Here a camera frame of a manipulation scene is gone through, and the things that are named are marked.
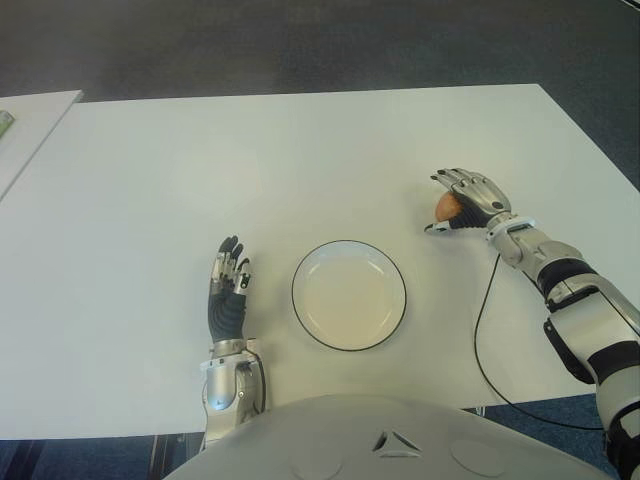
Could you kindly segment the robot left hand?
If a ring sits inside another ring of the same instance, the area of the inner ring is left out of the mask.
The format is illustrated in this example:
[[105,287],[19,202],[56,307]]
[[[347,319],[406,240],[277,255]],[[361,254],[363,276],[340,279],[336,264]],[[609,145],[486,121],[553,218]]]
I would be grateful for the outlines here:
[[252,280],[250,260],[240,259],[244,246],[227,237],[215,256],[210,275],[207,322],[214,344],[243,339],[246,303]]

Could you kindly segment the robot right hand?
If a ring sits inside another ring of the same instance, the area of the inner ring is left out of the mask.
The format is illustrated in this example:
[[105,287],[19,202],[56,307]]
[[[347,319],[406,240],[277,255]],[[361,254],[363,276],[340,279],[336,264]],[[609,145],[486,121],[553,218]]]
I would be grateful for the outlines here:
[[427,225],[425,232],[485,228],[494,217],[511,214],[507,196],[483,174],[462,168],[439,169],[431,178],[447,192],[436,207],[436,222]]

